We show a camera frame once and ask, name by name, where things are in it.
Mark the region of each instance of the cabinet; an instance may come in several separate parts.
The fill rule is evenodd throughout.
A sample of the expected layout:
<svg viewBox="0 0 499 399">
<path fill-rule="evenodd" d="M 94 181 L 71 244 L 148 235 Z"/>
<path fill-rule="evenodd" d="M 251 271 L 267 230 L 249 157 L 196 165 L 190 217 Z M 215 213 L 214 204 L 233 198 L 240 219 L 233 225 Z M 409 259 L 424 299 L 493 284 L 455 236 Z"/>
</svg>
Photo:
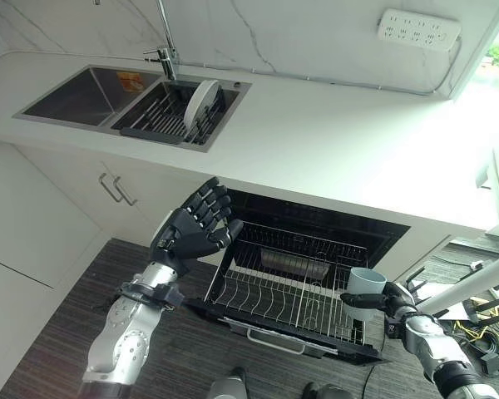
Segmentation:
<svg viewBox="0 0 499 399">
<path fill-rule="evenodd" d="M 104 162 L 113 175 L 121 177 L 126 192 L 137 200 L 136 207 L 146 217 L 146 245 L 166 215 L 208 179 L 206 175 L 125 158 L 111 157 Z"/>
<path fill-rule="evenodd" d="M 15 147 L 0 143 L 0 263 L 56 287 L 99 228 Z"/>
<path fill-rule="evenodd" d="M 0 389 L 105 242 L 34 164 L 0 143 Z"/>
<path fill-rule="evenodd" d="M 207 179 L 126 158 L 18 148 L 107 233 L 145 246 L 166 215 Z"/>
<path fill-rule="evenodd" d="M 0 369 L 2 360 L 10 355 L 11 351 L 19 352 L 17 359 L 20 360 L 29 348 L 29 344 L 27 347 L 19 347 L 17 334 L 33 331 L 32 315 L 49 291 L 51 291 L 49 287 L 0 264 Z M 35 328 L 31 341 L 37 337 L 37 333 L 38 330 Z"/>
<path fill-rule="evenodd" d="M 150 244 L 148 219 L 137 207 L 138 203 L 129 205 L 121 199 L 114 186 L 118 176 L 111 173 L 100 159 L 90 154 L 74 155 L 26 146 L 18 148 L 109 235 L 135 244 Z M 120 179 L 117 185 L 133 202 L 135 198 L 132 199 L 131 193 L 128 194 L 125 188 L 127 183 Z"/>
</svg>

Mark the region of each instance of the white cabinet door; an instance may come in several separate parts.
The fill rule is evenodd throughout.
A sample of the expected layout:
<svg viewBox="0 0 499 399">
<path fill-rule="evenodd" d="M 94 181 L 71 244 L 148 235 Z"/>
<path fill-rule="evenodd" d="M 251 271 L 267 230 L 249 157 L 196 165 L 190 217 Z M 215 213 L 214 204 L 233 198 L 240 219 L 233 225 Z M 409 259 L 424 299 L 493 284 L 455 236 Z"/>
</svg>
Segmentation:
<svg viewBox="0 0 499 399">
<path fill-rule="evenodd" d="M 116 202 L 110 196 L 109 192 L 120 199 L 113 186 L 116 176 L 94 155 L 85 153 L 79 156 L 26 146 L 18 148 L 77 207 L 112 237 L 140 245 L 150 244 L 150 228 L 146 217 L 136 206 L 130 206 L 123 199 Z M 101 186 L 100 176 L 103 174 L 106 176 L 102 182 L 109 192 Z M 121 181 L 121 186 L 125 187 L 126 182 Z"/>
<path fill-rule="evenodd" d="M 99 231 L 15 147 L 0 143 L 0 263 L 56 287 Z"/>
<path fill-rule="evenodd" d="M 50 291 L 50 288 L 0 265 L 0 386 L 16 366 L 4 370 L 4 359 L 14 357 L 19 362 L 37 337 L 40 328 L 33 325 L 32 315 Z M 26 339 L 27 333 L 31 334 L 29 339 Z"/>
<path fill-rule="evenodd" d="M 105 163 L 113 175 L 121 177 L 127 194 L 137 199 L 136 207 L 149 223 L 150 239 L 166 215 L 179 208 L 208 179 L 195 172 L 137 160 L 110 158 Z"/>
</svg>

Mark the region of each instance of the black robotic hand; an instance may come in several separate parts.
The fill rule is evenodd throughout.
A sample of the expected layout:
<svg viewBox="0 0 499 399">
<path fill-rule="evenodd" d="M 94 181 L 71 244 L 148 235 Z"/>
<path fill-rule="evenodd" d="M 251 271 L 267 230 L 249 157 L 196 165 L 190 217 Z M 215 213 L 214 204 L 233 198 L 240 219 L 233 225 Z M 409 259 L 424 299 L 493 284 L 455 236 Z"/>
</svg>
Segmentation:
<svg viewBox="0 0 499 399">
<path fill-rule="evenodd" d="M 151 242 L 151 260 L 171 266 L 179 276 L 188 270 L 182 259 L 214 254 L 231 244 L 242 230 L 241 220 L 216 229 L 231 214 L 231 198 L 218 178 L 205 182 L 169 215 Z"/>
</svg>

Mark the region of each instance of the white plate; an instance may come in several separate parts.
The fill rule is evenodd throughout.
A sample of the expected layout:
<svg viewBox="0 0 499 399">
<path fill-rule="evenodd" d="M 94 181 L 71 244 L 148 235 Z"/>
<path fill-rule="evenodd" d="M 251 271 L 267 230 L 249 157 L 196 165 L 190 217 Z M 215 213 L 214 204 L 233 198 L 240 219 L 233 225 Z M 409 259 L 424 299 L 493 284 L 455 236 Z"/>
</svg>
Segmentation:
<svg viewBox="0 0 499 399">
<path fill-rule="evenodd" d="M 190 98 L 189 105 L 185 110 L 185 116 L 183 116 L 183 123 L 185 123 L 188 131 L 192 129 L 196 118 L 204 113 L 205 108 L 207 106 L 211 108 L 219 88 L 218 81 L 202 81 L 200 83 L 192 98 Z"/>
</svg>

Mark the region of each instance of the kitchen sink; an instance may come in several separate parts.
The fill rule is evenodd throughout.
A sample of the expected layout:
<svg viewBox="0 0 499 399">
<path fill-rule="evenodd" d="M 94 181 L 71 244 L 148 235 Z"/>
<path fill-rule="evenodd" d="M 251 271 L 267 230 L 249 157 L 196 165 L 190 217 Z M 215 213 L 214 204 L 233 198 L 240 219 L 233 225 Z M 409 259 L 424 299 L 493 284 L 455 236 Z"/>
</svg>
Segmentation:
<svg viewBox="0 0 499 399">
<path fill-rule="evenodd" d="M 27 108 L 23 115 L 99 126 L 122 111 L 160 75 L 88 67 Z"/>
<path fill-rule="evenodd" d="M 205 80 L 179 75 L 173 81 L 162 71 L 88 66 L 14 117 L 206 152 L 251 85 L 217 79 L 215 101 L 187 129 L 186 107 Z"/>
</svg>

